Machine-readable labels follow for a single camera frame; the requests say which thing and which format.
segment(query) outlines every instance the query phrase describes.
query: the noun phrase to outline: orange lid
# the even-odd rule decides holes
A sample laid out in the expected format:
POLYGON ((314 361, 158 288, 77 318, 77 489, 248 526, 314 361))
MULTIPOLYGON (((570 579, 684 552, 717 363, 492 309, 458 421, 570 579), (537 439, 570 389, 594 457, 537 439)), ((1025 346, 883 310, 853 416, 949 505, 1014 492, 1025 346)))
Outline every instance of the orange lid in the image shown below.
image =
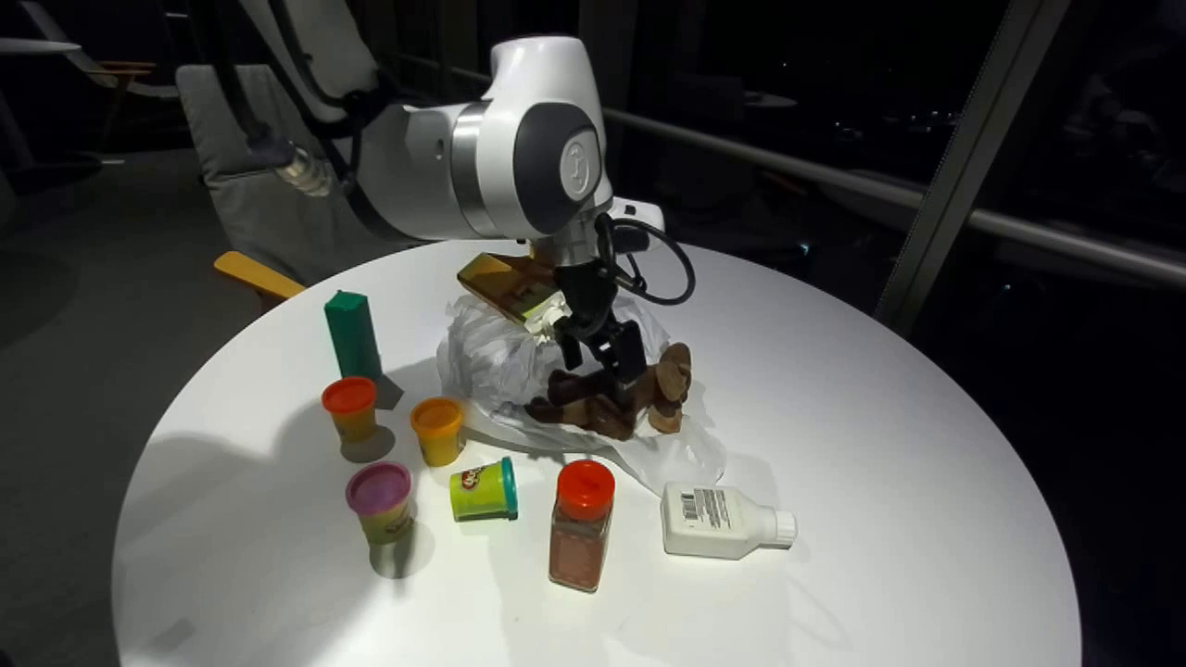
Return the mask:
POLYGON ((581 521, 605 520, 616 508, 616 476, 597 460, 568 465, 555 479, 555 508, 581 521))
POLYGON ((379 384, 370 377, 348 373, 322 394, 322 408, 332 416, 370 410, 379 384))
POLYGON ((410 431, 417 439, 453 439, 468 421, 468 408, 453 395, 413 404, 410 431))

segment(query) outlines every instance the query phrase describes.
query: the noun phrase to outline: black object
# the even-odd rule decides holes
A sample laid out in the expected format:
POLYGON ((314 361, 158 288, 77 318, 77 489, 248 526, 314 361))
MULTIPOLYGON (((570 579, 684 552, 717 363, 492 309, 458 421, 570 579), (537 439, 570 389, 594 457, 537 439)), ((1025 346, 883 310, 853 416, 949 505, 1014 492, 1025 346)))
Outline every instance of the black object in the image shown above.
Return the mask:
POLYGON ((558 180, 564 143, 576 134, 594 134, 594 121, 570 104, 537 104, 516 129, 516 193, 542 234, 564 229, 581 210, 581 200, 570 200, 558 180))
POLYGON ((588 381, 597 381, 601 394, 627 400, 646 373, 646 346, 638 323, 618 323, 611 314, 618 288, 611 264, 555 267, 555 285, 570 309, 570 314, 555 323, 564 366, 581 366, 581 346, 588 346, 594 361, 605 366, 588 381))
POLYGON ((697 267, 693 267, 693 261, 676 247, 676 240, 669 240, 668 234, 660 234, 660 229, 653 229, 653 227, 646 227, 646 222, 638 222, 638 218, 609 218, 605 227, 609 227, 605 237, 609 237, 609 245, 611 245, 609 261, 616 264, 616 256, 627 256, 627 264, 630 264, 630 272, 621 272, 621 267, 616 264, 616 283, 618 283, 627 293, 638 293, 639 302, 653 302, 653 304, 684 304, 684 302, 697 293, 697 267), (664 245, 675 253, 675 261, 680 264, 680 272, 684 272, 690 283, 684 283, 684 288, 680 288, 676 297, 654 297, 654 293, 648 293, 648 283, 646 283, 646 273, 639 273, 639 267, 638 267, 638 261, 632 261, 632 253, 646 253, 646 247, 648 247, 648 237, 664 240, 664 245))

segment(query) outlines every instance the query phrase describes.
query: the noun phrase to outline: table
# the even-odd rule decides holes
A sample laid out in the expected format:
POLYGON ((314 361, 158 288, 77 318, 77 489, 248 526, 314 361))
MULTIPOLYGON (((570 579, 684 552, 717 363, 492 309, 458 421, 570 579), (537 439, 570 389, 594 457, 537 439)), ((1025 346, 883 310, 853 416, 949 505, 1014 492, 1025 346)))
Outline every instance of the table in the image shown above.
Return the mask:
MULTIPOLYGON (((511 457, 521 520, 447 520, 417 471, 405 579, 379 579, 342 489, 317 389, 332 377, 322 302, 370 297, 408 400, 380 421, 417 466, 408 404, 433 394, 453 273, 476 253, 431 245, 312 285, 238 334, 158 419, 113 537, 113 634, 138 662, 811 662, 1078 667, 1078 598, 1057 521, 1001 431, 930 361, 848 304, 690 247, 700 293, 664 309, 693 346, 725 486, 796 512, 791 552, 669 558, 660 505, 618 471, 597 598, 543 579, 555 460, 511 457)), ((646 256, 654 288, 676 272, 646 256)))

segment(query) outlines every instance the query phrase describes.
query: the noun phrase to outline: railing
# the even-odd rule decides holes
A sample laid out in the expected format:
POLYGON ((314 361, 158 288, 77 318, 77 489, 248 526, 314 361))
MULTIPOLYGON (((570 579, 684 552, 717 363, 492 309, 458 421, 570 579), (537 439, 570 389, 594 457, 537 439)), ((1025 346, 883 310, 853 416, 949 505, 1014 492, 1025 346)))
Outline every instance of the railing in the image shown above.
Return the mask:
MULTIPOLYGON (((410 54, 398 54, 398 59, 413 63, 413 66, 438 66, 438 69, 455 73, 455 78, 490 80, 485 73, 458 69, 458 66, 442 66, 433 59, 410 59, 410 54)), ((811 161, 767 153, 767 147, 756 147, 756 143, 742 143, 742 140, 731 140, 731 137, 684 129, 684 126, 675 126, 675 121, 646 119, 646 114, 630 114, 630 113, 616 113, 616 106, 605 106, 605 119, 618 121, 618 126, 630 126, 630 129, 639 129, 639 134, 653 134, 653 137, 693 143, 693 147, 738 161, 738 164, 756 164, 756 167, 767 167, 767 169, 778 169, 778 173, 789 173, 789 179, 805 179, 805 180, 816 180, 816 185, 825 185, 825 188, 861 193, 861 198, 885 200, 885 204, 898 204, 898 209, 922 209, 922 193, 920 188, 905 188, 905 185, 877 180, 877 179, 865 179, 865 173, 821 167, 821 164, 811 164, 811 161)), ((1148 278, 1148 283, 1162 283, 1162 285, 1186 288, 1186 256, 1182 253, 1113 240, 1113 237, 1095 237, 1095 234, 1083 234, 1083 229, 1051 229, 1051 227, 1042 227, 1042 222, 1030 222, 1030 218, 1011 218, 1011 214, 984 210, 984 209, 974 209, 967 214, 967 227, 983 229, 990 237, 1001 237, 1001 240, 1061 253, 1061 256, 1072 256, 1072 261, 1083 261, 1083 264, 1095 264, 1095 267, 1113 267, 1113 272, 1122 272, 1122 273, 1132 273, 1132 278, 1148 278)))

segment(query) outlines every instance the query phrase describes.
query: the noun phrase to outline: black cable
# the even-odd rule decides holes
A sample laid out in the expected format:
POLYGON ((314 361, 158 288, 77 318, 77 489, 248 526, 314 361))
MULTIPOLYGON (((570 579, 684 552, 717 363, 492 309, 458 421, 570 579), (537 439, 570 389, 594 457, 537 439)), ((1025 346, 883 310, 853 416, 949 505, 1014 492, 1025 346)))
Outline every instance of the black cable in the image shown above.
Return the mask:
POLYGON ((348 173, 355 179, 361 167, 361 129, 355 129, 352 147, 348 147, 348 173))
POLYGON ((668 309, 669 309, 669 304, 684 304, 684 302, 697 293, 697 267, 693 267, 693 261, 676 247, 676 240, 669 240, 668 234, 660 234, 654 227, 646 227, 646 222, 638 222, 638 218, 611 218, 609 229, 605 229, 609 245, 611 245, 611 234, 616 234, 616 229, 638 229, 638 234, 648 234, 648 237, 664 240, 664 245, 675 253, 675 261, 680 264, 684 278, 690 278, 690 285, 684 285, 676 297, 654 297, 654 293, 648 293, 632 253, 627 253, 630 272, 632 272, 632 273, 627 273, 627 272, 616 264, 616 247, 611 247, 609 256, 611 256, 616 273, 618 273, 618 285, 621 285, 627 293, 638 293, 639 302, 668 304, 668 309))
POLYGON ((218 90, 227 96, 227 106, 234 114, 234 121, 243 129, 248 147, 265 147, 270 143, 270 126, 260 121, 260 114, 248 104, 243 80, 234 69, 234 45, 227 41, 227 35, 238 26, 238 4, 229 0, 191 0, 188 4, 188 20, 196 26, 196 41, 202 45, 218 90))
POLYGON ((312 73, 308 66, 308 51, 300 47, 300 37, 297 37, 297 26, 291 26, 291 14, 289 14, 289 4, 286 0, 265 0, 270 14, 272 14, 272 26, 280 29, 280 41, 286 41, 286 51, 305 80, 308 93, 314 93, 322 104, 332 104, 342 106, 342 96, 328 96, 317 78, 312 73))
POLYGON ((270 47, 264 47, 264 59, 265 59, 272 80, 289 93, 300 121, 305 121, 305 126, 312 129, 312 137, 322 143, 322 161, 332 167, 338 185, 342 185, 342 198, 343 198, 343 204, 352 209, 352 214, 355 214, 374 237, 380 237, 380 240, 398 240, 398 245, 413 240, 413 237, 398 234, 395 227, 390 227, 390 222, 379 214, 379 209, 370 204, 370 198, 359 188, 355 169, 348 167, 348 161, 342 161, 342 153, 338 153, 338 143, 332 143, 332 137, 352 137, 352 134, 359 134, 361 121, 359 121, 359 119, 343 119, 343 121, 322 121, 322 119, 314 119, 312 106, 305 104, 297 80, 289 78, 289 69, 279 63, 279 54, 272 54, 270 47))

